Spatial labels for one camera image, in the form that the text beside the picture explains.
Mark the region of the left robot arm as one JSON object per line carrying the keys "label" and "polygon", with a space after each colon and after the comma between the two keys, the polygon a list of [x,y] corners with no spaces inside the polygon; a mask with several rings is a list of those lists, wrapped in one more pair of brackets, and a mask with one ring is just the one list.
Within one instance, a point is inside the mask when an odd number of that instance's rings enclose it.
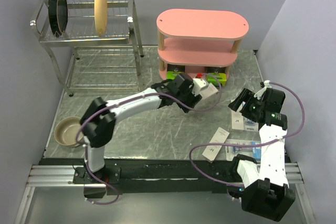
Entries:
{"label": "left robot arm", "polygon": [[85,163],[88,168],[85,176],[93,183],[103,179],[104,147],[112,139],[116,124],[139,113],[173,103],[177,103],[187,113],[201,101],[201,91],[207,87],[208,83],[204,79],[180,73],[173,80],[152,84],[142,92],[122,99],[94,99],[80,119],[80,131],[85,136],[86,144]]}

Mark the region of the blue razor blister pack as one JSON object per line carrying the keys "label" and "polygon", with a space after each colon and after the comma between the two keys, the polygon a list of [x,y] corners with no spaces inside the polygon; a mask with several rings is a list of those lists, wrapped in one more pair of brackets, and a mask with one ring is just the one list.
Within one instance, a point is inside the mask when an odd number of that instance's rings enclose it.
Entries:
{"label": "blue razor blister pack", "polygon": [[256,145],[260,142],[248,140],[228,139],[226,143],[234,146],[225,146],[225,155],[227,161],[232,161],[238,154],[254,158],[257,162],[261,160],[261,147],[241,147],[241,145]]}
{"label": "blue razor blister pack", "polygon": [[244,130],[258,132],[258,123],[249,119],[244,119]]}

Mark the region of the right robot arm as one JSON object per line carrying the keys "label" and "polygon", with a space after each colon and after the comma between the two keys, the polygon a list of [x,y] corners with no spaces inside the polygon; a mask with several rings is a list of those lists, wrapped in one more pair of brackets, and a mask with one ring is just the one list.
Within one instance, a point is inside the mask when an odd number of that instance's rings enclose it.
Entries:
{"label": "right robot arm", "polygon": [[258,123],[261,158],[238,154],[229,169],[231,178],[242,181],[242,191],[230,194],[240,199],[242,210],[272,221],[279,222],[291,205],[296,194],[289,188],[285,171],[285,138],[288,128],[286,115],[280,111],[285,93],[273,88],[264,88],[261,95],[244,88],[229,104],[233,111]]}

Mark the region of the pink three-tier shelf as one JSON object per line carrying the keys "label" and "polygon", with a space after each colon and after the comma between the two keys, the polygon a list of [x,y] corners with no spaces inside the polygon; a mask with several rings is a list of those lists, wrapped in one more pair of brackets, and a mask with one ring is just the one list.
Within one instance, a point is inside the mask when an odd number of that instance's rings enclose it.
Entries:
{"label": "pink three-tier shelf", "polygon": [[225,10],[168,9],[156,20],[159,74],[165,80],[167,65],[183,65],[191,77],[206,67],[230,68],[249,31],[248,21]]}

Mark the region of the white slim box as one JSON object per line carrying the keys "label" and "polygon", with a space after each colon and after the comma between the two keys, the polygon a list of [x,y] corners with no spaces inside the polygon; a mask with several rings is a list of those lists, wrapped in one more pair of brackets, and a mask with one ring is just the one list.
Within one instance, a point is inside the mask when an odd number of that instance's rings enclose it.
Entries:
{"label": "white slim box", "polygon": [[203,100],[206,100],[217,93],[218,89],[212,83],[209,83],[199,94],[202,96]]}
{"label": "white slim box", "polygon": [[243,131],[244,130],[244,117],[240,113],[243,105],[241,104],[237,111],[231,110],[231,123],[232,130]]}
{"label": "white slim box", "polygon": [[219,151],[221,150],[222,146],[220,144],[225,143],[229,136],[229,132],[224,130],[221,127],[218,127],[216,130],[215,134],[210,140],[210,144],[217,144],[217,145],[208,145],[205,147],[202,155],[203,157],[209,161],[213,162],[218,155]]}

